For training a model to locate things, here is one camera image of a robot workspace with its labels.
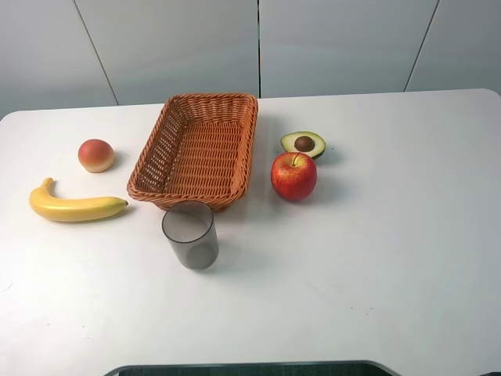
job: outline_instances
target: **apple stem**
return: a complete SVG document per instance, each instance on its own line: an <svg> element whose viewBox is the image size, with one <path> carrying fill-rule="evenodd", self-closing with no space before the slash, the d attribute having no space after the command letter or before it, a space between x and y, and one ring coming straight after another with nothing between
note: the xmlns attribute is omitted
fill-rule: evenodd
<svg viewBox="0 0 501 376"><path fill-rule="evenodd" d="M293 167L296 167L296 159L297 159L297 157L299 157L299 154L301 154L301 153L297 153L296 156L294 157L294 160L292 161Z"/></svg>

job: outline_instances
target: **avocado pit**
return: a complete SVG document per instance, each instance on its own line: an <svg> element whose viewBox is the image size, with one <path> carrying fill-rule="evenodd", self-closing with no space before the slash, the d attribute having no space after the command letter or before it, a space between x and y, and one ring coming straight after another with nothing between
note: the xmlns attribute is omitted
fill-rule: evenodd
<svg viewBox="0 0 501 376"><path fill-rule="evenodd" d="M294 142L294 147L303 153L307 153L315 148L315 141L308 136L297 137Z"/></svg>

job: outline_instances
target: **basket rim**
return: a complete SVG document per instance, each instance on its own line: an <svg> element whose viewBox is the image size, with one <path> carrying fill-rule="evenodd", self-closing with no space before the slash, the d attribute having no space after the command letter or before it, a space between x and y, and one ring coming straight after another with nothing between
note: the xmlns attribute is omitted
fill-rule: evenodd
<svg viewBox="0 0 501 376"><path fill-rule="evenodd" d="M193 97L197 98L211 98L211 99L217 99L217 98L243 98L243 99L248 99L249 100L249 106L252 110L252 123L253 123L253 128L255 132L255 127L256 127L256 122L257 122L257 117L258 117L258 99L253 96L252 94L247 94L244 92L220 92L220 93L210 93L210 92L205 92L205 93L183 93L183 94L176 94L172 97L170 97L167 102L164 104L162 109L160 110L160 114L158 119L156 120L155 125L153 126L153 130L151 131L149 138L153 134L157 134L159 131L160 127L163 124L164 120L164 115L166 113L166 110L172 105L174 102L177 102L179 100L183 99L192 99ZM241 198L246 192L248 188L248 178L250 178L251 175L251 164L252 164L252 158L248 158L247 161L247 167L248 167L248 176L247 176L247 181L243 179L240 182L240 185L238 188L232 192L232 193L227 193L227 194L216 194L216 195L200 195L200 194L178 194L178 193L158 193L158 192L148 192L145 190L141 190L137 188L136 184L139 179L139 170L144 166L146 163L146 159L143 163L140 163L139 161L142 159L142 157L147 156L150 153L150 150L152 149L151 147L147 147L147 142L148 139L146 140L146 145L143 147L141 153L138 156L138 161L135 164L134 169L132 170L132 173L130 175L130 178L127 183L127 192L129 196L137 201L159 201L159 200L192 200L192 201L200 201L200 200L206 200L206 201L213 201L214 203L217 203L218 200L238 200ZM247 149L251 149L254 146L254 135L252 136L252 140L247 144Z"/></svg>

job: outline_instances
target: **table surface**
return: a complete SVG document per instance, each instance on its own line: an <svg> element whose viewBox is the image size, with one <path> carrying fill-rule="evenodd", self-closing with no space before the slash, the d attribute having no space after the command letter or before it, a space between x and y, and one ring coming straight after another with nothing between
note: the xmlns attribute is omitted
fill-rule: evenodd
<svg viewBox="0 0 501 376"><path fill-rule="evenodd" d="M28 205L127 197L161 105L42 110L0 122L0 374L129 365L367 360L401 376L501 371L501 99L484 89L262 99L248 194L216 216L207 271L183 268L163 212L101 222ZM279 139L327 143L314 193L271 188ZM117 163L89 174L86 139Z"/></svg>

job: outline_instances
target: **peach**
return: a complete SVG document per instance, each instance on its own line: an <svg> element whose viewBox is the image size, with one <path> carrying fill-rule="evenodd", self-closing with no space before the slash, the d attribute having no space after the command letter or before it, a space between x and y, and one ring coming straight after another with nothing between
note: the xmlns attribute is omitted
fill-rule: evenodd
<svg viewBox="0 0 501 376"><path fill-rule="evenodd" d="M89 172L103 172L115 162L115 153L109 143L88 139L78 149L78 160Z"/></svg>

